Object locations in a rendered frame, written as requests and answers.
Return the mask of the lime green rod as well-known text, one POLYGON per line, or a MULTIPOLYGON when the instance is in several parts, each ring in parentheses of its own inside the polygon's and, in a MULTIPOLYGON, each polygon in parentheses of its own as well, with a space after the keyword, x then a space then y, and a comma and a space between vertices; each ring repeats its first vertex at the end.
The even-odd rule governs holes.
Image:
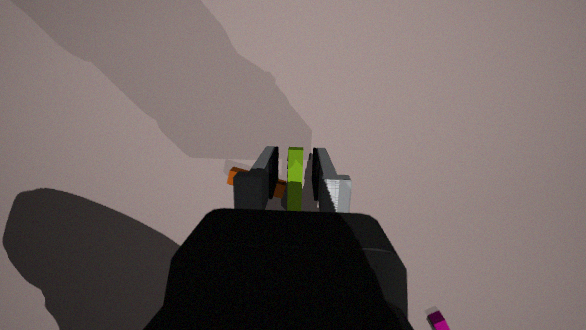
POLYGON ((287 211, 301 211, 303 147, 288 149, 287 211))

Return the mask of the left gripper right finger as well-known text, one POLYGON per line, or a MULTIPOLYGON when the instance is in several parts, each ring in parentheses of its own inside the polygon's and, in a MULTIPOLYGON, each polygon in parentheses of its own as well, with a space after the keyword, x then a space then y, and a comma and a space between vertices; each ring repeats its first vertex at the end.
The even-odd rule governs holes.
POLYGON ((349 213, 352 181, 337 174, 325 148, 313 148, 312 186, 319 212, 349 213))

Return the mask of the magenta rectangular block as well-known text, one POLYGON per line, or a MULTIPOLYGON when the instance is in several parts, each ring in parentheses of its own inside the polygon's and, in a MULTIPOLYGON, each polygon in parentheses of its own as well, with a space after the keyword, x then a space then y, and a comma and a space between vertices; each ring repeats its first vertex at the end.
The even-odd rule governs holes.
POLYGON ((429 314, 429 317, 436 330, 450 330, 444 317, 442 316, 439 310, 432 314, 429 314))

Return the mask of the orange rod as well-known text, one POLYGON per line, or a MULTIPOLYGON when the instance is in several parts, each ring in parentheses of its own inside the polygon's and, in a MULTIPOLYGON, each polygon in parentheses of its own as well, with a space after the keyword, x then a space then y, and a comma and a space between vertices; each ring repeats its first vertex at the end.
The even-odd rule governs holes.
MULTIPOLYGON (((244 170, 244 169, 237 168, 237 167, 232 167, 230 169, 230 171, 229 171, 229 176, 228 176, 227 184, 233 185, 233 177, 235 176, 235 174, 238 171, 249 172, 248 170, 244 170)), ((284 194, 285 187, 286 187, 286 181, 278 179, 273 196, 282 199, 283 194, 284 194)))

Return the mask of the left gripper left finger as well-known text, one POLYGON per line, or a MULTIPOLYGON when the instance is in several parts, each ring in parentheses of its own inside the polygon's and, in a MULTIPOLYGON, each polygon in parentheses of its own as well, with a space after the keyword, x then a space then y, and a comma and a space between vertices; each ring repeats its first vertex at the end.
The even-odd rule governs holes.
POLYGON ((249 172, 233 177, 234 209, 265 210, 278 181, 278 146, 266 146, 249 172))

